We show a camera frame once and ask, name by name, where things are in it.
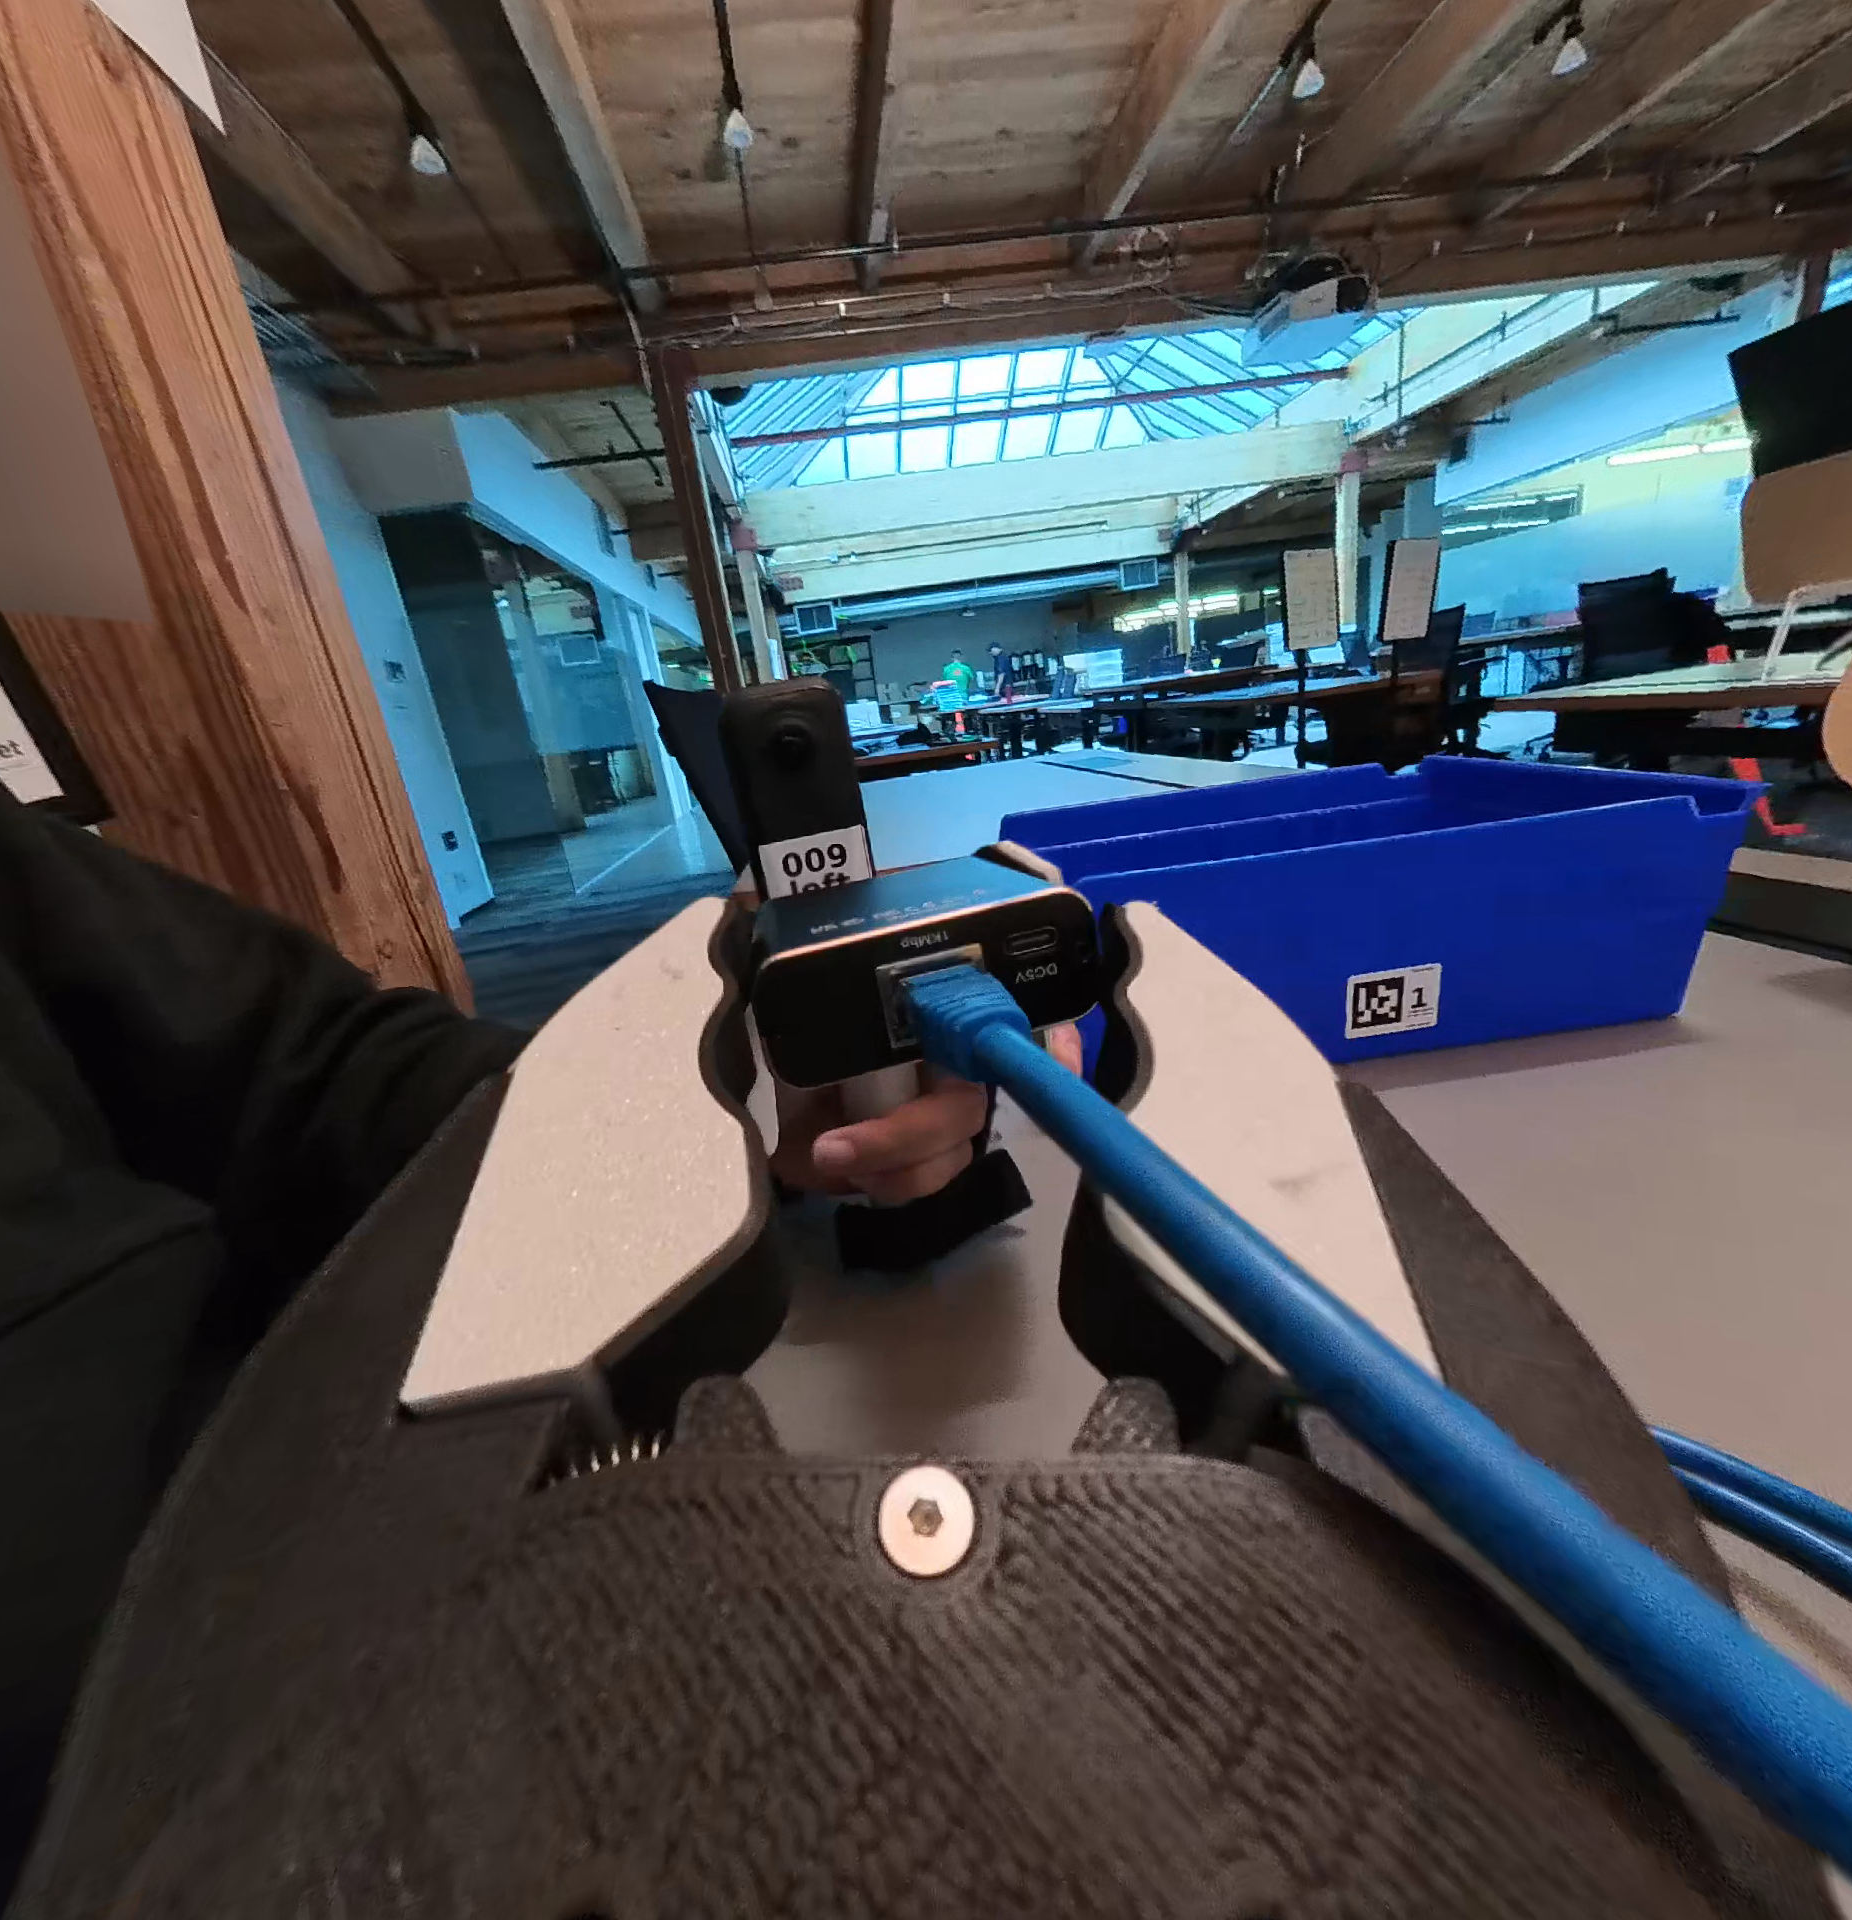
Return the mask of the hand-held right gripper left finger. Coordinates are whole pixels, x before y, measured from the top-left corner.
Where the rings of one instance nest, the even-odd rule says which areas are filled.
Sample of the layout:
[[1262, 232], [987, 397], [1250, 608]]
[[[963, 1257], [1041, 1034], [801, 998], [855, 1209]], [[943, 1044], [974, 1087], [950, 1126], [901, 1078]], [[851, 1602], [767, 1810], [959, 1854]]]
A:
[[752, 1111], [750, 915], [694, 899], [516, 1057], [401, 1383], [407, 1410], [675, 1410], [787, 1322]]

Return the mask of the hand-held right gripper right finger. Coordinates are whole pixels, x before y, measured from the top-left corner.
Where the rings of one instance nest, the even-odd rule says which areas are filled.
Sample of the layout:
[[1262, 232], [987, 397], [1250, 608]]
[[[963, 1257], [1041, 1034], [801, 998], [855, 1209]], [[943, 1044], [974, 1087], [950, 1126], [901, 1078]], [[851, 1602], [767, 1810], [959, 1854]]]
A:
[[[1431, 1378], [1433, 1337], [1393, 1242], [1337, 1068], [1244, 974], [1148, 901], [1100, 916], [1104, 1029], [1090, 1079], [1153, 1144]], [[1080, 1174], [1059, 1314], [1104, 1380], [1153, 1380], [1209, 1419], [1275, 1355]]]

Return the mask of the black ethernet splitter box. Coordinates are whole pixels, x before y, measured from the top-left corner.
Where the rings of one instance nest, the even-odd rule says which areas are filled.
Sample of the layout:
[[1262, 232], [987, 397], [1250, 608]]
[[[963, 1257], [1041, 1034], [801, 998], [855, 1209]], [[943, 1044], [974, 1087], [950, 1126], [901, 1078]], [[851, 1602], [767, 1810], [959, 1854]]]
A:
[[1083, 1020], [1098, 915], [997, 848], [766, 899], [750, 1010], [771, 1072], [810, 1091], [921, 1060], [909, 983], [948, 967], [991, 974], [1035, 1031]]

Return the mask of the blue plastic bin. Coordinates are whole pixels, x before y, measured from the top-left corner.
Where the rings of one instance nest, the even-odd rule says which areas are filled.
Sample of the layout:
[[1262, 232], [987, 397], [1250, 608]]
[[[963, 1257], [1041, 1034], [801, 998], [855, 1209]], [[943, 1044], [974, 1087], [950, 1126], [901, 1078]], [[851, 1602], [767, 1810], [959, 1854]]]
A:
[[1431, 755], [1024, 809], [997, 837], [1152, 904], [1331, 1061], [1682, 1007], [1761, 786]]

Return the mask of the person's left forearm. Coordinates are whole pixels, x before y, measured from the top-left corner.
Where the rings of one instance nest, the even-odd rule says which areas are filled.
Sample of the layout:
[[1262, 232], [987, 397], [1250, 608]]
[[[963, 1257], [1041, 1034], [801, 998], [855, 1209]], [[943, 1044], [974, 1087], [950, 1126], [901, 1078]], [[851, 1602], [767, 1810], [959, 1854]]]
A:
[[215, 1214], [237, 1292], [315, 1272], [463, 1100], [527, 1044], [218, 895], [109, 907], [53, 1025], [128, 1163]]

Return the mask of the grey desk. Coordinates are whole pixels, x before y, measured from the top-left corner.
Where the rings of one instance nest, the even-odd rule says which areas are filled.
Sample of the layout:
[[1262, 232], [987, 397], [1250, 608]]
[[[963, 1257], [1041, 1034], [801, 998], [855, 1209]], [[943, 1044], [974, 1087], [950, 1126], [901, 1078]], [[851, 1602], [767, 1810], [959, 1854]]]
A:
[[[1852, 1509], [1852, 964], [1708, 931], [1676, 1020], [1425, 1052], [1353, 1078], [1485, 1211], [1650, 1424]], [[1053, 1456], [1098, 1393], [1061, 1328], [1073, 1174], [868, 1305], [874, 1453]]]

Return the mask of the person's left hand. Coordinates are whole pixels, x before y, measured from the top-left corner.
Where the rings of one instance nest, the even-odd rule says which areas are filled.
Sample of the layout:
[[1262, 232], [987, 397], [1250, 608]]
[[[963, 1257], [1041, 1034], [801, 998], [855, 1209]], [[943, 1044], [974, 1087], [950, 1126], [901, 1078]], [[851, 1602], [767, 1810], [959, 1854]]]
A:
[[770, 1165], [790, 1193], [901, 1205], [943, 1190], [991, 1139], [994, 1088], [937, 1067], [876, 1075], [865, 1097], [844, 1087], [799, 1091], [777, 1078], [770, 1088]]

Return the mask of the dark office chair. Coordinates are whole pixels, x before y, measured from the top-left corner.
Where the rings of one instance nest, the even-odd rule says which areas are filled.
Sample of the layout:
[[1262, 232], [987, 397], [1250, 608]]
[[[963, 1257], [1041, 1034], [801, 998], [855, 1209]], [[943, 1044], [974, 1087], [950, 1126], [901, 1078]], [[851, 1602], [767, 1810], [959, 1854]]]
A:
[[694, 801], [705, 813], [734, 872], [750, 866], [750, 845], [721, 744], [724, 694], [680, 690], [646, 679], [649, 708]]

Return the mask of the ceiling projector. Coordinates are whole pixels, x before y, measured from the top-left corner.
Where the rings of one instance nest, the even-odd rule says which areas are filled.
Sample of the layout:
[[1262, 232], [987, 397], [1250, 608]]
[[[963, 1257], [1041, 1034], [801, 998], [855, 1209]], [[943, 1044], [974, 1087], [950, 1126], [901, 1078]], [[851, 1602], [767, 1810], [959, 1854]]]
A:
[[1376, 306], [1373, 282], [1342, 256], [1291, 260], [1241, 335], [1244, 366], [1307, 366], [1345, 345]]

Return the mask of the framed marker sign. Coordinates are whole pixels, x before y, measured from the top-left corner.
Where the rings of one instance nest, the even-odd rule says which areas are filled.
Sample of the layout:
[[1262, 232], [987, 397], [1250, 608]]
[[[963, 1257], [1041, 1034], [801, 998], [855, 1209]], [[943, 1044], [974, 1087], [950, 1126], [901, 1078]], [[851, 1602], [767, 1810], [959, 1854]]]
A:
[[102, 828], [114, 817], [97, 775], [0, 614], [0, 782], [31, 809]]

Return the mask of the cardboard panel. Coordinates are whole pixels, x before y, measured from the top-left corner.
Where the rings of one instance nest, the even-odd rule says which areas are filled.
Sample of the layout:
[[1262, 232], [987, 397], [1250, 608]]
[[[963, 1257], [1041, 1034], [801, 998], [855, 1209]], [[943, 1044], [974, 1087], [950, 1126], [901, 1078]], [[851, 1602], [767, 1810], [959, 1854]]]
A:
[[1810, 588], [1852, 588], [1852, 452], [1753, 478], [1739, 543], [1755, 604], [1781, 604]]

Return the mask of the black monitor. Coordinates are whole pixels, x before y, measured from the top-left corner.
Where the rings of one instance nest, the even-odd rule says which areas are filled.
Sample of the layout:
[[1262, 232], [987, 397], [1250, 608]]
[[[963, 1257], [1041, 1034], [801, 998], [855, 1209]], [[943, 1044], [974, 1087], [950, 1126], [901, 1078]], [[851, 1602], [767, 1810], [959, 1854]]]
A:
[[1755, 478], [1852, 452], [1852, 299], [1729, 355]]

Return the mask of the white paper notice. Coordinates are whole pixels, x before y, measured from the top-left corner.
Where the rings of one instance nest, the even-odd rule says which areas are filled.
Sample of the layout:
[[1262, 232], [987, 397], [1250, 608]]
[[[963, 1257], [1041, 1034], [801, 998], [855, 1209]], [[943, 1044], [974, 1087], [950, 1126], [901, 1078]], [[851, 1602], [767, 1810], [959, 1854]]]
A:
[[150, 62], [206, 120], [224, 132], [224, 115], [210, 77], [200, 36], [187, 1], [97, 0], [119, 32]]

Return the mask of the wooden post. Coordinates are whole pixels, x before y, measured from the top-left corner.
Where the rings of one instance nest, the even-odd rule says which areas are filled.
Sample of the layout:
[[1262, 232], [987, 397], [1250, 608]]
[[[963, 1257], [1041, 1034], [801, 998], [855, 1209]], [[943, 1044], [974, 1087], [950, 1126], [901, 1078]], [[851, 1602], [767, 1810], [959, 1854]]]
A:
[[91, 3], [0, 1], [0, 161], [147, 597], [12, 626], [124, 843], [467, 1007], [185, 108]]

